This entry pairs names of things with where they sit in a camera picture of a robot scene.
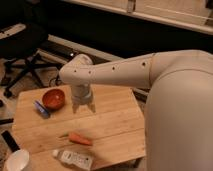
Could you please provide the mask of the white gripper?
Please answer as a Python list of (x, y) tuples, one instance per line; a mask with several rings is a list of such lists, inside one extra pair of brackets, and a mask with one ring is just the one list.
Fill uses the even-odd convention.
[(88, 104), (88, 108), (93, 113), (96, 112), (95, 104), (91, 103), (93, 101), (93, 92), (89, 84), (72, 85), (71, 93), (71, 98), (74, 103), (72, 105), (73, 113), (77, 112), (79, 105), (86, 104)]

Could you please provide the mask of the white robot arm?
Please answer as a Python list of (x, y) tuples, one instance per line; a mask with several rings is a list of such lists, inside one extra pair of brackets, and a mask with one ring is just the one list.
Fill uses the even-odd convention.
[(148, 89), (147, 171), (213, 171), (213, 54), (157, 52), (96, 65), (79, 54), (59, 75), (78, 101), (92, 84)]

